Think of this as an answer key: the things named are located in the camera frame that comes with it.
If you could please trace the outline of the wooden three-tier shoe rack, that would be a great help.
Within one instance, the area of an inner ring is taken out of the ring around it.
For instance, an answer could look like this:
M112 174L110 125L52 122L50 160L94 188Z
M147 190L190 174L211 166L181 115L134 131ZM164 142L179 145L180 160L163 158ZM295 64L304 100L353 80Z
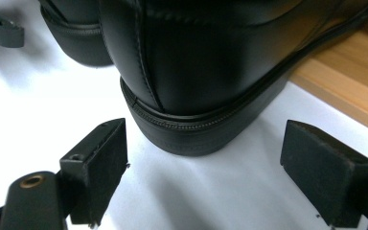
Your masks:
M291 81L368 127L368 22L346 40L306 60Z

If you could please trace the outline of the black leather dress shoe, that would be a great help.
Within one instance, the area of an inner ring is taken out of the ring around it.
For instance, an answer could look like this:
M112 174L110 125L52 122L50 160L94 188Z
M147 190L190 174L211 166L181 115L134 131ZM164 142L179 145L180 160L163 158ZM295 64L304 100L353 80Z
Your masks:
M61 50L79 64L108 66L98 0L38 0L41 15Z
M301 60L368 19L368 0L100 0L134 121L158 148L220 150Z

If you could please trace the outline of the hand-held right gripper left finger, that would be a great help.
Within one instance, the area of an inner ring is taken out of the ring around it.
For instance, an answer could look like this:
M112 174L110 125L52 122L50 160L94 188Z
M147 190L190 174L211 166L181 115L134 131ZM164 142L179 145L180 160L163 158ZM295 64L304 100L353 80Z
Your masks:
M127 169L126 120L98 125L59 164L64 209L72 223L100 226Z

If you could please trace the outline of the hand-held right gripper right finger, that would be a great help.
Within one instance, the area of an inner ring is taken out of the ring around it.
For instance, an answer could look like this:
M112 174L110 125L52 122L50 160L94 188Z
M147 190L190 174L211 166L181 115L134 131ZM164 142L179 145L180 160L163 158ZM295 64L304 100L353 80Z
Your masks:
M316 126L287 121L280 164L332 227L368 218L368 157Z

